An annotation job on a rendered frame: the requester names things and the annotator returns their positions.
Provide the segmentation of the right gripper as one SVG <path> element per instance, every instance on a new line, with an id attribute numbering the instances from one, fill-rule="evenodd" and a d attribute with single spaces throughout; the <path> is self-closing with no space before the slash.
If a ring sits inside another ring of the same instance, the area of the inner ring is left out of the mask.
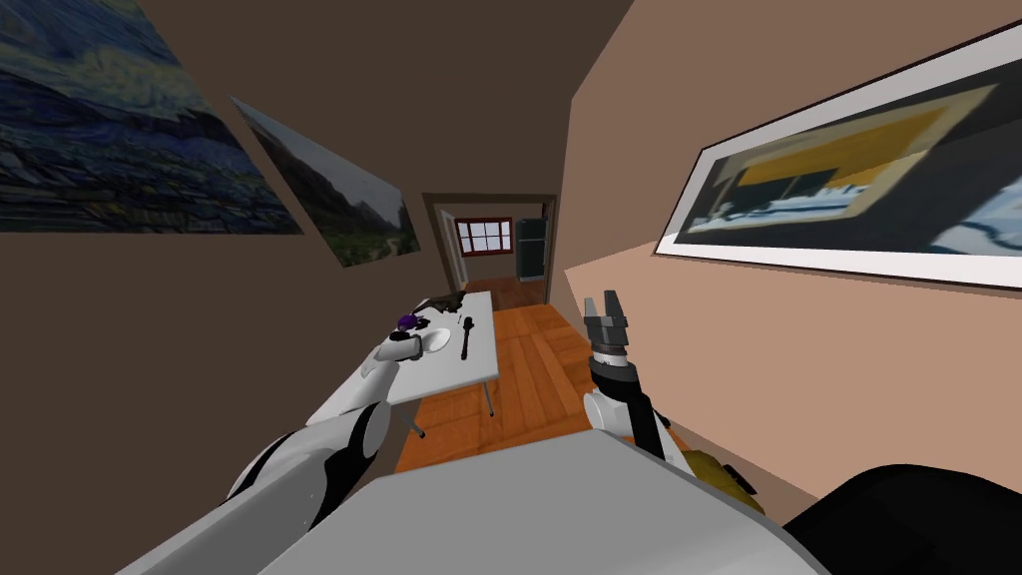
<path id="1" fill-rule="evenodd" d="M 613 289 L 604 291 L 604 314 L 591 297 L 584 298 L 583 322 L 592 351 L 609 357 L 628 357 L 628 319 Z"/>

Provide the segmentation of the dark brown flat object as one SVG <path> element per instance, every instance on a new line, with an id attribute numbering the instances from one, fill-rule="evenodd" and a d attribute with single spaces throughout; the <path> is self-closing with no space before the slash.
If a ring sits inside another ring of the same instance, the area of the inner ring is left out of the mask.
<path id="1" fill-rule="evenodd" d="M 447 295 L 431 297 L 422 302 L 419 306 L 417 306 L 413 312 L 413 314 L 419 314 L 421 312 L 425 312 L 428 307 L 432 307 L 432 309 L 440 313 L 460 312 L 465 296 L 466 296 L 466 291 L 459 290 Z"/>

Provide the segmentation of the white table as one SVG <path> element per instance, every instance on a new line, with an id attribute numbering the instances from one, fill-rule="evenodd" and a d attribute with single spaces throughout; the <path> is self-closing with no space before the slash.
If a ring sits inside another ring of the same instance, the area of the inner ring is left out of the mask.
<path id="1" fill-rule="evenodd" d="M 446 327 L 451 337 L 442 350 L 426 353 L 420 360 L 406 362 L 398 371 L 387 401 L 392 405 L 407 403 L 472 384 L 479 384 L 484 393 L 487 413 L 493 415 L 487 381 L 499 377 L 491 292 L 471 292 L 463 300 L 460 312 L 436 312 L 428 307 L 430 328 Z M 467 360 L 460 360 L 462 320 L 472 316 L 474 327 L 469 337 Z"/>

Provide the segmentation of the dark grey fridge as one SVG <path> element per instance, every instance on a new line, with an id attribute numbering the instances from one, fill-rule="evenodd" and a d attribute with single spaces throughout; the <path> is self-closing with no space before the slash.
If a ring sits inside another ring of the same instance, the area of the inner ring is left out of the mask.
<path id="1" fill-rule="evenodd" d="M 520 219 L 515 223 L 516 275 L 520 282 L 541 280 L 545 274 L 548 220 Z"/>

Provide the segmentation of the white door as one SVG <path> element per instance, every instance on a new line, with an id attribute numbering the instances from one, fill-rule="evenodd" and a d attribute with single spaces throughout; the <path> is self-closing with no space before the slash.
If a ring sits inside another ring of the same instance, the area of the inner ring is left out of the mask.
<path id="1" fill-rule="evenodd" d="M 444 210 L 439 211 L 446 246 L 448 246 L 450 267 L 456 287 L 459 290 L 465 289 L 468 284 L 468 276 L 463 254 L 461 252 L 461 237 L 458 232 L 456 218 Z"/>

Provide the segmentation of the red framed window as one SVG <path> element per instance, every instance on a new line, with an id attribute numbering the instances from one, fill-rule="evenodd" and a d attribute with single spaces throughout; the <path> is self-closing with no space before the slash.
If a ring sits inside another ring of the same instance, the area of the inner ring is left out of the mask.
<path id="1" fill-rule="evenodd" d="M 513 253 L 511 218 L 456 219 L 460 253 L 464 257 L 510 255 Z"/>

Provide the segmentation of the mountain landscape painting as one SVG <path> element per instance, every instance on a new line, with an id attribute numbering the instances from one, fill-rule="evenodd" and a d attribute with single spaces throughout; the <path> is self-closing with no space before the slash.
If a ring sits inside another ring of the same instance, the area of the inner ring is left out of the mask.
<path id="1" fill-rule="evenodd" d="M 420 251 L 393 186 L 245 102 L 232 104 L 344 268 Z"/>

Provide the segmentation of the olive yellow block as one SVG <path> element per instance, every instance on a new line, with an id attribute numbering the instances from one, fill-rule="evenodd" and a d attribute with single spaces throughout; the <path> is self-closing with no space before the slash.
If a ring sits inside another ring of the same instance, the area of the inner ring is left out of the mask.
<path id="1" fill-rule="evenodd" d="M 756 490 L 731 465 L 721 464 L 713 456 L 700 450 L 685 450 L 682 456 L 697 479 L 741 504 L 749 505 L 760 514 L 766 514 L 755 500 Z"/>

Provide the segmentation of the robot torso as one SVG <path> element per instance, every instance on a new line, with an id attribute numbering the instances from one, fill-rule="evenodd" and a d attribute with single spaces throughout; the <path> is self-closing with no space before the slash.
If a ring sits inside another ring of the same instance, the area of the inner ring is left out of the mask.
<path id="1" fill-rule="evenodd" d="M 259 575 L 829 575 L 776 523 L 603 430 L 381 477 Z"/>

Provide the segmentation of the white framed picture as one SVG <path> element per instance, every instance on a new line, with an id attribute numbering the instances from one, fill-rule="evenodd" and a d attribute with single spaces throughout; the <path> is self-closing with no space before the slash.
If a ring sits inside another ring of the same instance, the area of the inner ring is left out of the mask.
<path id="1" fill-rule="evenodd" d="M 704 148 L 655 252 L 1022 289 L 1022 20 Z"/>

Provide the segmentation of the blue swirly landscape painting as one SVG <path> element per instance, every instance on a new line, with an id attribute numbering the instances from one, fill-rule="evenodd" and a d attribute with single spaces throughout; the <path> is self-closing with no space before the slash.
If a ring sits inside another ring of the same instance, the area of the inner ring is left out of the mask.
<path id="1" fill-rule="evenodd" d="M 300 227 L 138 0 L 0 0 L 0 233 Z"/>

